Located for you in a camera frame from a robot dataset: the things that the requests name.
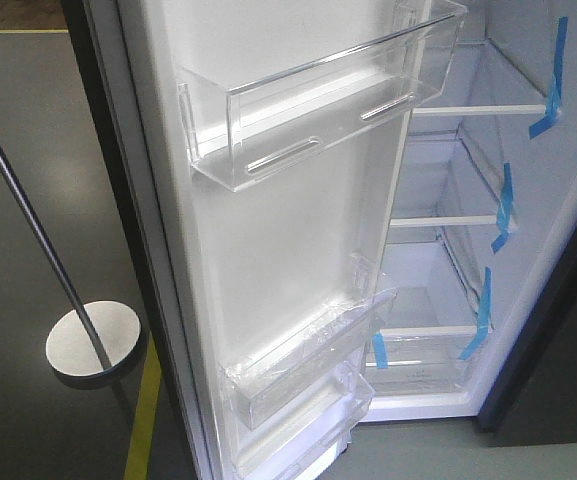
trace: metal pole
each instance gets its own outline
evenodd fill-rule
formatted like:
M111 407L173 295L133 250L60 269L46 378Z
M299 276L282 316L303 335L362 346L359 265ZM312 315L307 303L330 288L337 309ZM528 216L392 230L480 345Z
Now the metal pole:
M28 225L32 229L32 232L35 234L35 238L37 238L39 245L46 254L46 258L48 258L48 262L50 262L50 266L57 275L57 278L59 279L61 286L63 287L64 291L66 292L66 295L68 296L68 299L70 300L70 303L77 312L77 315L79 315L79 319L81 320L81 323L86 329L88 337L90 337L90 341L92 342L92 345L95 349L95 353L97 354L97 357L99 357L99 361L101 362L102 368L104 370L111 368L112 365L110 363L110 359L108 358L108 354L106 353L103 344L101 343L99 334L97 333L97 330L95 330L95 326L92 324L92 321L90 320L90 317L88 316L88 313L86 312L86 309L84 308L84 305L81 302L81 299L79 298L79 295L75 290L75 287L73 287L72 282L70 281L70 278L68 277L68 274L66 273L66 270L64 269L61 263L61 260L59 260L59 257L57 256L57 252L52 246L50 239L46 235L46 232L43 226L41 225L41 222L39 221L37 214L32 208L32 204L28 200L26 192L19 183L19 180L17 179L17 176L15 175L12 166L8 162L6 154L1 148L1 145L0 145L0 172L4 177L4 180L8 184L10 191L15 197L17 204L19 205L24 216L26 217Z

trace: yellow floor line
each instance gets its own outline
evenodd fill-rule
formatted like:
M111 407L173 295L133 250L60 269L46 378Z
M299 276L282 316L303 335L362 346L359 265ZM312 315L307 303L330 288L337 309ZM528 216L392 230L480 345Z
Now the yellow floor line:
M148 461L150 459L152 434L155 428L160 383L161 368L155 344L152 337L150 337L144 371L141 376L139 398L135 408L135 419L132 425L130 446L128 447L124 480L146 480L148 478Z

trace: round metal base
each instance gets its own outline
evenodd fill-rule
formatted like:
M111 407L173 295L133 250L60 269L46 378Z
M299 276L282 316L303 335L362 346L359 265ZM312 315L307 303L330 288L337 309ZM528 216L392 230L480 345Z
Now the round metal base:
M46 340L46 357L55 371L65 377L85 380L105 376L116 370L138 345L141 324L127 305L100 301L87 303L86 312L99 334L110 359L104 370L90 337L74 310L64 315Z

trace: blue painter's tape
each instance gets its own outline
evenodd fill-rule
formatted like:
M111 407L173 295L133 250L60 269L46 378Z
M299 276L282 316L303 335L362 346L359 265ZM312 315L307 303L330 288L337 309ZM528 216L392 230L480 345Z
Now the blue painter's tape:
M499 195L499 208L497 209L497 228L499 236L492 242L493 253L497 253L506 244L510 237L510 217L513 212L514 193L512 189L512 173L510 164L504 163L504 184Z
M481 300L479 301L479 312L477 313L477 333L475 337L470 341L468 346L459 355L459 360L468 360L475 350L479 348L479 345L488 336L488 326L490 325L490 306L492 302L492 292L491 292L491 272L490 268L486 267L484 288L481 294Z
M561 17L557 27L557 41L555 44L555 60L553 62L552 80L550 91L546 100L546 114L544 118L532 124L528 128L530 138L541 135L549 128L552 128L559 120L559 110L562 102L563 75L564 75L564 47L566 46L566 35L568 33L568 17Z
M375 361L377 368L384 370L388 368L388 354L386 353L386 344L384 343L384 336L377 332L372 336L372 348L375 351Z

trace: transparent door shelf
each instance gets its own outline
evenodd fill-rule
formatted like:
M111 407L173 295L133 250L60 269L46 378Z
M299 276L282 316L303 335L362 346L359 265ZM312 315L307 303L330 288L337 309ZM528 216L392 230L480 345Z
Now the transparent door shelf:
M394 297L394 290L387 290L368 304L333 307L254 363L226 369L232 410L247 428L258 428L322 372L360 349L382 326Z
M260 431L241 426L233 467L242 480L297 477L367 413L374 390L344 361L320 378Z
M192 166L237 191L440 93L465 7L403 0L393 1L391 10L382 36L340 40L323 57L303 52L303 63L285 70L217 78L180 68ZM313 44L320 36L301 34L311 35Z

